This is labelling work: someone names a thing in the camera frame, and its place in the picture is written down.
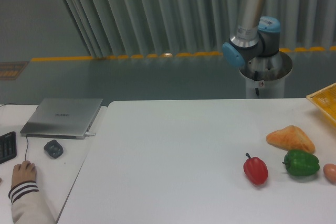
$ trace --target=mouse cable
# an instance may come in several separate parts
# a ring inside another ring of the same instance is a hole
[[[10,103],[6,103],[6,104],[2,104],[2,105],[0,105],[0,107],[5,106],[5,105],[17,105],[17,104],[14,103],[14,102],[10,102]]]
[[[28,142],[28,137],[26,136],[26,140],[27,140],[27,148],[26,148],[26,154],[25,154],[25,161],[27,160],[27,151],[28,151],[28,146],[29,146],[29,142]]]

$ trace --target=closed laptop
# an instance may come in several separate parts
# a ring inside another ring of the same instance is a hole
[[[22,136],[84,139],[102,99],[45,98],[21,130]]]

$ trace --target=yellow crate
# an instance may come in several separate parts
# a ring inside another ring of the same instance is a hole
[[[336,83],[307,95],[307,99],[318,107],[327,119],[336,126]]]

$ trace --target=black keyboard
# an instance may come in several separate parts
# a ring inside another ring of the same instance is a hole
[[[9,132],[0,136],[0,164],[16,157],[16,134]]]

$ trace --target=bread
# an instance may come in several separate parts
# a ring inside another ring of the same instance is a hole
[[[286,150],[315,151],[315,145],[302,129],[294,125],[274,131],[266,136],[267,143]]]

